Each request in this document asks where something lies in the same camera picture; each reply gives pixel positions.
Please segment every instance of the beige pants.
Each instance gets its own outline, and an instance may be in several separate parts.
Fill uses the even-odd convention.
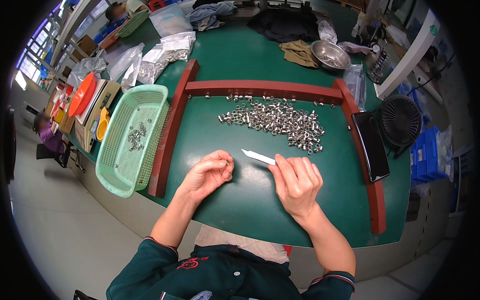
[[[200,247],[213,245],[236,245],[239,249],[246,250],[258,257],[279,264],[289,261],[287,252],[282,245],[269,243],[263,240],[254,240],[207,225],[202,225],[195,245]]]

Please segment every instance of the purple shirt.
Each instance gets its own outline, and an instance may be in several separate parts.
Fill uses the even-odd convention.
[[[60,131],[57,131],[56,134],[52,132],[52,122],[48,122],[48,127],[40,132],[40,140],[43,144],[53,152],[63,153],[65,148],[63,147],[63,142],[61,140],[63,134]]]

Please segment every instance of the digital scale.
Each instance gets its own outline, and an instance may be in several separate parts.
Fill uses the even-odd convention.
[[[103,107],[110,107],[113,98],[120,89],[120,84],[105,79],[96,79],[96,87],[92,99],[85,110],[75,116],[75,136],[80,146],[90,152],[95,140],[95,129]]]

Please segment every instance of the green tray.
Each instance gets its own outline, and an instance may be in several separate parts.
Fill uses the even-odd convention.
[[[129,89],[120,98],[108,122],[100,145],[95,173],[102,185],[113,194],[129,198],[134,191],[147,187],[152,172],[158,139],[168,113],[168,89],[145,84]],[[143,149],[130,150],[129,134],[146,127],[139,144]]]
[[[130,19],[125,21],[125,23],[123,23],[122,27],[115,35],[119,37],[127,37],[131,35],[135,29],[137,29],[138,26],[140,26],[140,24],[142,24],[147,18],[148,10],[137,12]]]

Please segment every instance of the smartphone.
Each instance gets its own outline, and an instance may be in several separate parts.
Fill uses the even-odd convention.
[[[375,182],[390,175],[384,142],[373,113],[371,111],[358,112],[352,114],[352,118],[367,161],[370,181]]]

